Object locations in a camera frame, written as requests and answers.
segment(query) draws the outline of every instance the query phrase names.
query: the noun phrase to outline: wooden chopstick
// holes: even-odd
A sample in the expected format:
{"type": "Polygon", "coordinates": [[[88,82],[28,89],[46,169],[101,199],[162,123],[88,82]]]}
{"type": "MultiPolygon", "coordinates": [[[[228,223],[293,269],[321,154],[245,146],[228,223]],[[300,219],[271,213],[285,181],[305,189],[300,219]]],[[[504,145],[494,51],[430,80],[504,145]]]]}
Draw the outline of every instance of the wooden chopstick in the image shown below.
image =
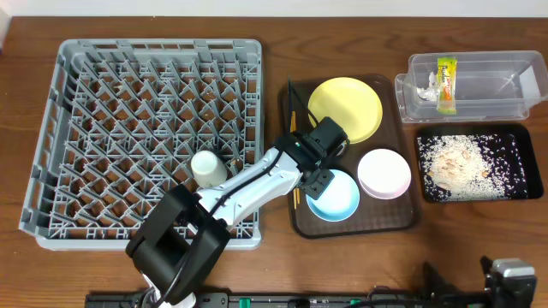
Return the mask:
{"type": "MultiPolygon", "coordinates": [[[[291,112],[291,133],[293,133],[297,129],[297,116],[296,113],[293,111],[291,112]]],[[[297,210],[297,205],[301,203],[301,192],[299,188],[296,188],[293,190],[293,206],[297,210]]]]}

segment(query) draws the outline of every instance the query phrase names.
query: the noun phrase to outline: dish rack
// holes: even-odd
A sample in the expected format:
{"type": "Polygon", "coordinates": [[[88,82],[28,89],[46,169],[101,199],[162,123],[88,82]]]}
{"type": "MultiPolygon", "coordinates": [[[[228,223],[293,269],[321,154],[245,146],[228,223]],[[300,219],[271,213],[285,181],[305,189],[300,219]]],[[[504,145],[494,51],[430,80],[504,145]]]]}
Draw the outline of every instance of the dish rack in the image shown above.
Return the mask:
{"type": "MultiPolygon", "coordinates": [[[[51,250],[123,250],[190,159],[229,176],[263,155],[261,45],[250,39],[71,39],[57,61],[19,228],[51,250]]],[[[228,249],[261,240],[259,213],[228,249]]],[[[177,227],[188,241],[194,234],[177,227]]]]}

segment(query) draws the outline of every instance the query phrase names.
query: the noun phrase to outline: brown wooden tabletop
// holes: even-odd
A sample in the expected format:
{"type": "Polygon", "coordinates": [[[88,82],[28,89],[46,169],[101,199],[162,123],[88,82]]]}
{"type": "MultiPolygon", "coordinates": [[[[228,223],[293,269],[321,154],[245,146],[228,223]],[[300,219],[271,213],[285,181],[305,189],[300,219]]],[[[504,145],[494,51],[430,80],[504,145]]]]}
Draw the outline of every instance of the brown wooden tabletop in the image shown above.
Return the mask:
{"type": "MultiPolygon", "coordinates": [[[[277,93],[288,75],[394,80],[407,72],[409,56],[440,51],[538,50],[548,57],[548,20],[539,19],[15,17],[0,56],[1,306],[81,307],[91,291],[146,286],[124,252],[50,252],[17,229],[59,44],[83,38],[257,39],[268,136],[281,131],[277,93]]],[[[523,123],[548,190],[548,103],[523,123]]],[[[412,150],[416,126],[404,129],[412,150]]],[[[414,154],[412,167],[416,176],[414,154]]],[[[420,206],[422,218],[409,231],[305,240],[291,228],[287,199],[278,198],[262,209],[261,247],[224,253],[205,284],[240,293],[363,293],[375,285],[416,286],[428,260],[458,287],[480,290],[479,259],[487,255],[533,264],[536,306],[548,306],[548,194],[420,206]]]]}

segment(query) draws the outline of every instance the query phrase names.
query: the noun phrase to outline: blue bowl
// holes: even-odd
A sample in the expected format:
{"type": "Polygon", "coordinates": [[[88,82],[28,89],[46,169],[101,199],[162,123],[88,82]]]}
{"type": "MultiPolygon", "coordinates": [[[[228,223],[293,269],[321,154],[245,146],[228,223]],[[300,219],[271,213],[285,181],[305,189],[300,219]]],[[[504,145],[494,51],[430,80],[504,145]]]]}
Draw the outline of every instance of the blue bowl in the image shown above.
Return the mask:
{"type": "Polygon", "coordinates": [[[352,216],[358,208],[360,189],[350,175],[335,169],[331,172],[335,177],[324,193],[318,200],[307,195],[307,203],[319,218],[327,222],[340,222],[352,216]]]}

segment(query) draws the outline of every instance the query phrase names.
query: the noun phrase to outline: yellow plate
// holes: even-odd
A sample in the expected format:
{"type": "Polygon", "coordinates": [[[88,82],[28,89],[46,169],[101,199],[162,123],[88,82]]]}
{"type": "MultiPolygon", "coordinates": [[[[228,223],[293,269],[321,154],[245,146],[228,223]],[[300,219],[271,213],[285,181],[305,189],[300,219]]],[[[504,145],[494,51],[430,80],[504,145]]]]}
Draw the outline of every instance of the yellow plate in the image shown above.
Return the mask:
{"type": "MultiPolygon", "coordinates": [[[[308,101],[308,108],[318,121],[329,116],[342,127],[350,143],[371,137],[383,119],[377,93],[365,83],[347,77],[319,85],[308,101]]],[[[315,126],[312,117],[310,122],[315,126]]]]}

